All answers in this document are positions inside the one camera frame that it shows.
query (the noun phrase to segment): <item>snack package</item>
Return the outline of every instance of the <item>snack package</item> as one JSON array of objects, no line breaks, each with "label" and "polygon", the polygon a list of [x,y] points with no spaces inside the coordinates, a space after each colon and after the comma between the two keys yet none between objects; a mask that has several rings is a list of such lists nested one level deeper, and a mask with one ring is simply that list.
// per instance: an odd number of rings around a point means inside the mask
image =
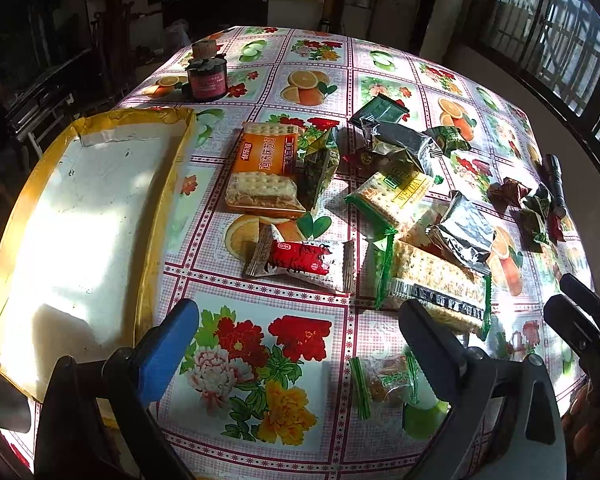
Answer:
[{"label": "snack package", "polygon": [[453,150],[468,152],[471,149],[471,145],[460,135],[460,128],[456,126],[435,126],[424,133],[436,142],[447,158],[451,157]]},{"label": "snack package", "polygon": [[522,203],[527,209],[531,209],[531,211],[538,213],[542,221],[546,222],[549,218],[551,201],[552,197],[548,187],[541,182],[533,193],[524,197]]},{"label": "snack package", "polygon": [[520,228],[527,234],[530,240],[536,244],[549,244],[546,236],[546,227],[540,215],[531,209],[518,211]]},{"label": "snack package", "polygon": [[433,176],[433,139],[402,124],[379,122],[368,128],[371,150],[392,160],[411,162],[421,172]]},{"label": "snack package", "polygon": [[385,95],[378,94],[360,108],[360,110],[354,113],[349,119],[349,122],[359,128],[363,128],[363,121],[366,121],[367,123],[377,123],[379,121],[397,123],[404,114],[408,113],[408,108],[389,99]]},{"label": "snack package", "polygon": [[397,228],[433,184],[433,178],[412,164],[392,162],[345,197],[372,221],[376,228]]},{"label": "snack package", "polygon": [[489,275],[494,230],[476,206],[462,193],[451,192],[451,204],[439,222],[427,227],[426,234],[442,249],[448,249],[461,264]]},{"label": "snack package", "polygon": [[358,399],[358,416],[371,417],[374,404],[399,407],[415,396],[417,369],[413,355],[397,354],[382,359],[353,357],[349,360]]},{"label": "snack package", "polygon": [[398,309],[416,298],[437,322],[483,341],[491,317],[491,277],[462,269],[417,247],[394,241],[394,266],[384,304]]},{"label": "snack package", "polygon": [[521,200],[531,192],[531,189],[524,186],[514,178],[506,176],[500,184],[500,187],[489,191],[490,198],[506,202],[513,207],[522,207]]},{"label": "snack package", "polygon": [[285,242],[275,225],[260,230],[251,261],[244,271],[259,278],[289,274],[332,292],[349,293],[353,285],[353,240]]},{"label": "snack package", "polygon": [[302,178],[298,200],[305,209],[315,207],[318,197],[329,186],[340,163],[336,143],[337,128],[331,128],[314,140],[306,149],[302,162]]},{"label": "snack package", "polygon": [[231,210],[297,218],[296,149],[300,129],[293,124],[243,123],[224,200]]}]

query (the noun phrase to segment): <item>peony print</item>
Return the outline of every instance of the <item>peony print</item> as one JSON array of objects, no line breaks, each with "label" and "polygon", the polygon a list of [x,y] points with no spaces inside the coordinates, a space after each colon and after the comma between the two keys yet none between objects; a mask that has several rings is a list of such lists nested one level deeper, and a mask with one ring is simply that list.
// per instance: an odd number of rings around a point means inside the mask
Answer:
[{"label": "peony print", "polygon": [[275,344],[263,344],[262,327],[237,320],[227,306],[203,310],[200,326],[180,365],[209,416],[231,421],[223,436],[300,446],[318,421],[296,383],[305,362],[326,359],[331,322],[282,316],[270,323]]}]

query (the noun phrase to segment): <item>wrapped candy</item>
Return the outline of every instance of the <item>wrapped candy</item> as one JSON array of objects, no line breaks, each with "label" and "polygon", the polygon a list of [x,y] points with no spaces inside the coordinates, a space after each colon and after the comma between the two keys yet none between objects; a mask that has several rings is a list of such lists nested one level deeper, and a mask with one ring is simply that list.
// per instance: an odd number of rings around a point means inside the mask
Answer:
[{"label": "wrapped candy", "polygon": [[358,395],[358,416],[362,420],[370,418],[374,403],[401,406],[415,396],[413,378],[417,377],[417,368],[413,355],[410,353],[409,356],[398,354],[382,359],[353,357],[349,360]]},{"label": "wrapped candy", "polygon": [[531,192],[531,189],[524,186],[514,178],[506,176],[500,187],[490,190],[489,196],[496,200],[506,202],[513,207],[522,207],[521,200]]}]

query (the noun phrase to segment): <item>table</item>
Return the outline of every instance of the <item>table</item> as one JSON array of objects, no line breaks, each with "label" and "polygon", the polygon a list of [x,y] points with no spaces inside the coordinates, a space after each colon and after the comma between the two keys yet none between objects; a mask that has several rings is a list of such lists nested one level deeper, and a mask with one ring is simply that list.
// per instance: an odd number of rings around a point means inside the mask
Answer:
[{"label": "table", "polygon": [[[564,272],[591,285],[578,233],[567,216],[565,242],[530,252],[511,211],[499,214],[486,194],[505,176],[529,187],[539,182],[539,150],[525,113],[455,72],[367,41],[277,27],[234,27],[211,38],[228,61],[223,99],[192,104],[175,86],[158,85],[167,75],[186,80],[190,49],[183,49],[119,104],[198,113],[198,143],[170,227],[155,318],[162,320],[182,297],[193,298],[202,313],[196,347],[187,351],[157,409],[158,423],[184,462],[219,478],[378,478],[379,472],[401,478],[424,449],[425,442],[400,432],[400,409],[387,409],[373,424],[356,414],[349,359],[395,354],[404,345],[396,313],[372,306],[371,228],[343,200],[365,178],[341,164],[318,214],[333,221],[322,239],[355,240],[358,278],[351,296],[289,276],[243,278],[240,258],[264,220],[224,206],[243,121],[298,124],[308,127],[307,135],[337,125],[345,155],[360,145],[347,118],[379,93],[410,110],[401,123],[415,130],[454,124],[473,137],[470,152],[435,158],[434,171],[444,180],[414,214],[408,241],[432,250],[424,228],[444,211],[449,190],[475,203],[510,257],[492,265],[490,336],[484,344],[477,338],[470,343],[510,360],[541,355],[565,410],[583,375],[541,309],[558,292]],[[306,72],[324,83],[324,99],[315,86],[298,88],[298,82],[315,83]],[[286,239],[297,236],[293,222],[279,227]],[[492,425],[486,417],[468,469],[476,467]]]}]

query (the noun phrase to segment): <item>cracker package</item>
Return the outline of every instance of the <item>cracker package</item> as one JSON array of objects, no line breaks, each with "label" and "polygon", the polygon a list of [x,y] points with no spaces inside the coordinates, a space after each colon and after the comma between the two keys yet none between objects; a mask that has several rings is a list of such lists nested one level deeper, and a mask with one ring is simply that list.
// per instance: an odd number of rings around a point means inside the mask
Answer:
[{"label": "cracker package", "polygon": [[293,124],[243,123],[224,200],[229,209],[277,218],[297,218],[296,150]]},{"label": "cracker package", "polygon": [[345,197],[376,228],[398,228],[433,184],[433,177],[419,172],[413,164],[392,162]]},{"label": "cracker package", "polygon": [[349,293],[353,285],[353,240],[285,242],[275,225],[260,230],[251,261],[244,271],[259,278],[289,274],[332,292]]},{"label": "cracker package", "polygon": [[491,277],[462,269],[417,247],[394,241],[392,278],[384,304],[400,308],[409,298],[423,304],[431,317],[459,333],[482,340],[489,331]]}]

